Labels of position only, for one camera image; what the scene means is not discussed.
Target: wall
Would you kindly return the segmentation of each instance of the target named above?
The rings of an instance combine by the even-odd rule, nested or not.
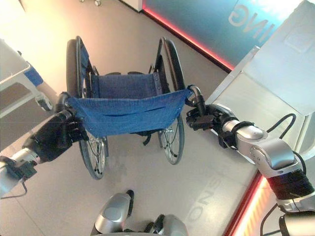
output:
[[[148,13],[233,68],[261,47],[301,0],[144,0]]]

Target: wheelchair frame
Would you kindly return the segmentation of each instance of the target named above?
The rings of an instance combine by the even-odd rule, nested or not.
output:
[[[161,82],[162,93],[169,93],[169,84],[167,82],[165,67],[163,57],[161,55],[162,47],[164,46],[166,57],[170,69],[170,75],[173,82],[173,87],[175,91],[185,89],[185,82],[183,77],[182,68],[179,62],[178,54],[175,48],[174,43],[166,38],[161,38],[158,44],[158,51],[155,65],[151,64],[149,69],[150,73],[158,73]],[[82,98],[91,98],[92,97],[92,83],[90,75],[99,75],[95,66],[92,67],[90,60],[88,60],[88,65],[85,73],[85,79],[82,83],[82,67],[81,67],[81,49],[83,47],[83,42],[81,37],[77,36],[76,39],[71,39],[68,41],[67,45],[67,59],[66,59],[66,84],[67,84],[67,92],[74,97]],[[181,115],[177,117],[177,126],[175,130],[175,135],[172,142],[169,142],[172,139],[172,134],[175,128],[167,128],[164,130],[152,130],[152,131],[144,131],[138,132],[136,134],[142,136],[148,136],[147,140],[144,142],[146,145],[151,138],[151,134],[154,132],[158,132],[158,139],[160,142],[160,147],[164,149],[167,160],[176,165],[181,160],[184,142],[185,142],[185,134],[184,134],[184,125]],[[176,135],[179,135],[178,143],[179,150],[178,153],[174,152],[171,148],[173,142],[175,141]],[[96,151],[98,155],[95,155],[93,151],[92,145],[89,141],[80,141],[80,151],[82,154],[82,158],[86,168],[88,169],[90,175],[94,179],[101,179],[104,174],[104,166],[105,166],[105,157],[108,157],[108,141],[107,137],[104,138],[95,138],[91,134],[89,134],[90,140],[93,140],[94,144],[96,144]],[[96,156],[96,166],[93,166],[91,163],[91,155]]]

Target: blue fabric seat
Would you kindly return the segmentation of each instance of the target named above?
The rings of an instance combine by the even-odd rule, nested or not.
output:
[[[93,136],[165,129],[191,95],[188,89],[161,93],[157,73],[92,76],[93,98],[68,99]]]

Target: wheelchair seat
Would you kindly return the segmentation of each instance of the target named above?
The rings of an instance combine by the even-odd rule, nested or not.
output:
[[[174,92],[170,92],[168,86],[162,46],[166,51]],[[175,165],[181,160],[184,126],[180,113],[192,92],[185,86],[172,41],[165,38],[159,41],[157,59],[148,74],[114,72],[99,75],[96,67],[91,65],[82,39],[77,36],[67,46],[66,82],[71,96],[67,104],[76,110],[76,116],[82,120],[90,138],[80,141],[80,150],[92,177],[99,179],[103,175],[104,155],[108,156],[107,136],[110,135],[135,133],[147,136],[143,143],[146,145],[151,134],[157,132],[168,161]],[[91,166],[89,160],[96,160],[96,165]]]

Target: floor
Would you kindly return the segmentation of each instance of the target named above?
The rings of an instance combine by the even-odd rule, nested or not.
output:
[[[76,35],[82,37],[100,74],[146,73],[155,60],[159,38],[165,36],[177,47],[186,84],[198,85],[205,97],[227,75],[151,19],[118,0],[103,0],[100,7],[92,0],[84,3],[22,0],[22,4],[26,11],[24,19],[2,28],[1,34],[38,70],[45,81],[39,89],[52,101],[66,90],[66,43]],[[33,104],[26,104],[19,115],[2,121],[1,127],[11,123],[21,138],[15,141],[15,136],[9,135],[10,129],[8,134],[1,130],[1,140],[15,141],[1,147],[1,154],[11,155],[19,150],[29,135],[27,131],[35,131],[49,117],[40,109],[30,110],[30,106]],[[23,116],[33,118],[28,121],[32,123],[28,130],[24,130],[27,124],[18,121]],[[156,135],[146,147],[142,137],[110,136],[106,174],[98,181],[89,176],[79,147],[74,144],[57,160],[36,167],[38,173],[27,181],[26,196],[1,201],[0,234],[89,235],[109,197],[133,189],[134,211],[127,227],[143,230],[149,220],[155,220],[161,213],[175,214],[185,222],[192,236],[222,235],[255,168],[232,150],[220,148],[211,132],[194,132],[185,126],[185,138],[184,157],[177,166],[172,166],[159,148]],[[18,186],[12,194],[21,191]],[[271,230],[274,222],[269,224]]]

